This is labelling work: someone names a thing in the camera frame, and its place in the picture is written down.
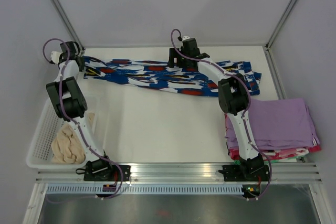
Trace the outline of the blue patterned trousers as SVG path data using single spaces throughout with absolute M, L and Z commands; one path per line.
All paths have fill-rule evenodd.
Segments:
M 152 60 L 103 61 L 92 56 L 84 56 L 84 61 L 85 79 L 194 96 L 218 96 L 217 84 L 191 68 L 170 68 L 166 62 Z

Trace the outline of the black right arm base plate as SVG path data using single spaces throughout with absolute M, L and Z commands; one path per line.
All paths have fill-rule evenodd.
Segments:
M 222 174 L 225 182 L 258 182 L 260 179 L 262 182 L 266 182 L 270 178 L 267 165 L 250 174 L 244 173 L 239 165 L 223 165 L 218 172 Z

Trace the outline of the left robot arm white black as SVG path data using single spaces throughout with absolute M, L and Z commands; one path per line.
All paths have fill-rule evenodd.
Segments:
M 95 139 L 94 116 L 78 83 L 77 75 L 85 63 L 75 41 L 61 41 L 61 52 L 53 51 L 49 62 L 59 68 L 57 78 L 46 85 L 56 115 L 64 120 L 51 144 L 52 162 L 57 165 L 78 165 L 78 173 L 88 180 L 110 180 L 114 167 L 108 162 L 102 146 Z

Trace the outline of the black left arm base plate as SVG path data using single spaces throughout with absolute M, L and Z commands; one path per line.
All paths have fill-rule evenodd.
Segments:
M 113 165 L 109 162 L 98 159 L 96 161 L 88 161 L 83 170 L 84 181 L 89 182 L 127 182 L 131 175 L 131 166 L 129 165 Z

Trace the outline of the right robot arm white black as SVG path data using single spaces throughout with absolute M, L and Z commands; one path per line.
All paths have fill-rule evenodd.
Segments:
M 217 64 L 208 54 L 201 53 L 195 38 L 178 36 L 182 43 L 177 48 L 173 34 L 180 32 L 174 29 L 170 39 L 175 50 L 170 56 L 169 64 L 176 63 L 180 67 L 193 67 L 218 86 L 218 102 L 221 110 L 229 117 L 239 148 L 239 173 L 243 179 L 251 180 L 264 167 L 264 160 L 257 148 L 249 123 L 250 93 L 241 74 L 233 74 Z

